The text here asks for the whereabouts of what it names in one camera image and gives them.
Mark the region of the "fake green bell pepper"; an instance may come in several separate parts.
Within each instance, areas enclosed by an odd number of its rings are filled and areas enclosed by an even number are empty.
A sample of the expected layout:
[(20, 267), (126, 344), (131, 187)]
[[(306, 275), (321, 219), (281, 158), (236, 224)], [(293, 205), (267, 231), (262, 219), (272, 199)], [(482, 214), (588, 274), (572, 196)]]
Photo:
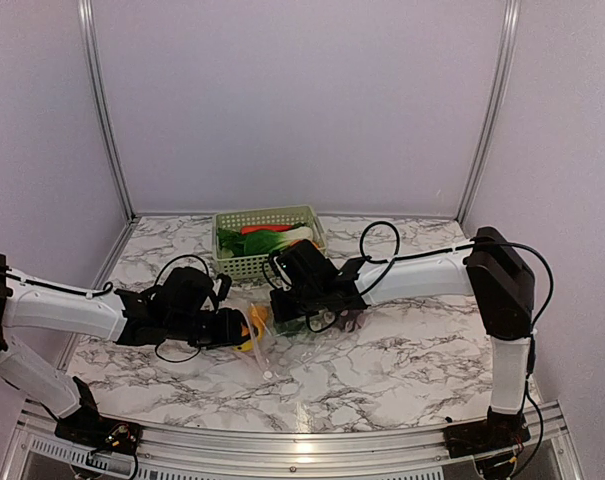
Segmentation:
[(279, 335), (283, 336), (295, 336), (300, 332), (307, 330), (306, 322), (304, 320), (291, 320), (288, 322), (280, 322), (274, 324), (275, 330)]

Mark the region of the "fake yellow lemon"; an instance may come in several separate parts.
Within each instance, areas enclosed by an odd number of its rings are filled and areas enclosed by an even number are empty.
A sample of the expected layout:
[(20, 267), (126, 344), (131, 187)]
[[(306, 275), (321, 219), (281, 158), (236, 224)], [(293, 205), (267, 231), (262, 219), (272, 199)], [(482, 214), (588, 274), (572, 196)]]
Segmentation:
[(248, 325), (242, 327), (242, 342), (232, 347), (234, 351), (246, 353), (258, 349), (267, 331), (269, 309), (262, 305), (251, 305), (248, 309)]

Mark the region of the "clear dotted zip bag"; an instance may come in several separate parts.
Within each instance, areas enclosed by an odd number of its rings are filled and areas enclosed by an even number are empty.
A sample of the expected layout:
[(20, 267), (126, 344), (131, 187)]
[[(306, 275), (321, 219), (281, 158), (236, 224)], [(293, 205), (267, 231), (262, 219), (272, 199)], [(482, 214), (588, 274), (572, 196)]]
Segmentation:
[(246, 353), (234, 351), (232, 348), (231, 350), (256, 375), (265, 380), (284, 377), (293, 368), (317, 360), (346, 341), (353, 340), (363, 328), (353, 333), (342, 332), (333, 327), (336, 317), (340, 314), (334, 315), (324, 311), (310, 320), (299, 319), (306, 322), (306, 331), (295, 336), (283, 336), (276, 332), (272, 309), (266, 304), (252, 303), (247, 300), (239, 300), (233, 304), (235, 308), (244, 313), (246, 320), (251, 305), (262, 305), (269, 309), (267, 331), (257, 350)]

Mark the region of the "fake green leafy vegetable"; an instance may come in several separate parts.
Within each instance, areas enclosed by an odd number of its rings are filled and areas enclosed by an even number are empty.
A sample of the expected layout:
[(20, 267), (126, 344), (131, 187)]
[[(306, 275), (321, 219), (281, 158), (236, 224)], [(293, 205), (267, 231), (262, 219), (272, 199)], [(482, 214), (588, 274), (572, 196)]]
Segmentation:
[(234, 257), (266, 255), (273, 251), (283, 250), (296, 240), (313, 240), (313, 230), (305, 224), (294, 224), (286, 232), (269, 231), (242, 235), (240, 231), (217, 229), (217, 239), (221, 251), (231, 253)]

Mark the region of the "fake red carrot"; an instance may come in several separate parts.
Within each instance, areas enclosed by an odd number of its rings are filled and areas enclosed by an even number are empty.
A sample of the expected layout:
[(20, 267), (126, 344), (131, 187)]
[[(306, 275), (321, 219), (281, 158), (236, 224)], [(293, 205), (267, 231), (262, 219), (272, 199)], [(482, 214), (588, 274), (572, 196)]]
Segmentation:
[(256, 232), (269, 231), (269, 232), (286, 232), (293, 228), (292, 225), (276, 225), (276, 224), (267, 224), (267, 225), (247, 225), (243, 226), (240, 230), (242, 235), (249, 235)]

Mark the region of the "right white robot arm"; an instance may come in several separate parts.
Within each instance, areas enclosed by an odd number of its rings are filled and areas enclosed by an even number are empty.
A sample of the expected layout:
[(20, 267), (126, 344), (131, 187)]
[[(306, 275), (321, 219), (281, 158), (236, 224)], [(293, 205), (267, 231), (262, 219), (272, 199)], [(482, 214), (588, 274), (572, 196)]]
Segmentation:
[(516, 431), (533, 342), (535, 276), (517, 250), (496, 228), (482, 227), (461, 244), (388, 260), (359, 255), (337, 267), (301, 240), (267, 260), (285, 280), (271, 290), (271, 308), (276, 321), (286, 323), (399, 300), (473, 298), (493, 348), (492, 414), (479, 423), (477, 438), (497, 448)]

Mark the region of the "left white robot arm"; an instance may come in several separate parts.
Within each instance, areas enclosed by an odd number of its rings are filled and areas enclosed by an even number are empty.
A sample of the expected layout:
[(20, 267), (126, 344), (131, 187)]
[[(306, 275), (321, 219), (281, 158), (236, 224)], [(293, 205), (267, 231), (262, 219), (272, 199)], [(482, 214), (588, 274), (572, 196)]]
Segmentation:
[(0, 378), (39, 401), (88, 445), (107, 438), (108, 423), (89, 387), (60, 373), (19, 340), (17, 328), (77, 333), (116, 345), (182, 341), (198, 351), (240, 346), (253, 329), (245, 314), (223, 306), (228, 276), (176, 267), (140, 292), (107, 286), (79, 290), (10, 268), (0, 253)]

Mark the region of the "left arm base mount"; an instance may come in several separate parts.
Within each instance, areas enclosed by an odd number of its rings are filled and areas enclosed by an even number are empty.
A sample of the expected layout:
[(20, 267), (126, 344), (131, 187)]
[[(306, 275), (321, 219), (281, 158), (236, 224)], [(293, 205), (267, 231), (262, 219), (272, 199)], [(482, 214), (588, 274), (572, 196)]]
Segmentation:
[(141, 439), (142, 426), (99, 413), (88, 385), (74, 376), (79, 392), (79, 409), (56, 418), (58, 438), (91, 447), (95, 452), (115, 452), (133, 456)]

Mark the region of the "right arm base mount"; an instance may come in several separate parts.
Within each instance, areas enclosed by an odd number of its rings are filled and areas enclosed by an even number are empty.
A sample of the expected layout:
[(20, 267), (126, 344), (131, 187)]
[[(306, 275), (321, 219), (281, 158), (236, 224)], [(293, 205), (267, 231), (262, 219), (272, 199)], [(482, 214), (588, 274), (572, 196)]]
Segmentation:
[(444, 442), (450, 458), (483, 454), (512, 446), (531, 439), (521, 411), (514, 415), (488, 409), (483, 420), (449, 424), (444, 429)]

